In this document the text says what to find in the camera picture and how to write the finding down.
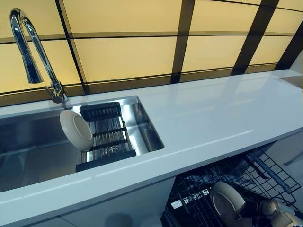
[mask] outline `cabinet door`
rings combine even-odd
[[[175,178],[62,216],[78,227],[158,227]]]
[[[46,221],[41,221],[32,225],[26,225],[26,227],[75,227],[74,225],[68,223],[62,218],[48,219]]]

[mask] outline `stainless steel sink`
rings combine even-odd
[[[136,96],[71,107],[119,102],[136,155],[164,148]],[[59,115],[63,109],[0,119],[0,192],[75,173],[82,151],[64,135]]]

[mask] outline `dish drying rack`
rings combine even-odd
[[[80,152],[76,172],[136,156],[118,102],[82,106],[80,114],[93,135],[93,147]]]
[[[178,175],[163,217],[176,227],[225,227],[209,195],[218,181],[235,188],[247,203],[274,198],[294,209],[292,193],[301,186],[265,153],[272,144]]]

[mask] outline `faucet spout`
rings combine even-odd
[[[10,24],[11,24],[11,28],[12,28],[12,32],[13,32],[15,41],[16,41],[17,46],[22,55],[22,60],[23,60],[23,64],[25,67],[26,74],[27,74],[28,82],[31,84],[42,83],[43,78],[41,77],[41,74],[36,65],[36,62],[28,47],[21,22],[24,24],[25,28],[27,29],[27,31],[34,43],[34,46],[37,49],[37,52],[41,58],[41,61],[51,80],[51,86],[53,88],[53,91],[51,91],[47,86],[45,86],[46,90],[51,94],[52,100],[55,103],[66,102],[68,100],[68,97],[67,97],[60,81],[57,79],[57,77],[53,71],[53,68],[46,56],[44,48],[41,44],[41,41],[39,39],[39,36],[38,36],[33,24],[29,20],[28,16],[22,10],[20,10],[18,8],[14,8],[10,12]]]

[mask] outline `open dishwasher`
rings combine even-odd
[[[161,219],[163,227],[282,227],[280,216],[273,221],[274,213],[261,214],[265,205],[265,212],[272,209],[282,213],[283,207],[297,220],[286,221],[283,227],[302,227],[302,213],[293,195],[301,186],[266,154],[272,145],[178,175]],[[218,194],[230,204],[214,199],[219,187],[222,192]],[[238,210],[232,200],[236,204],[243,201]]]

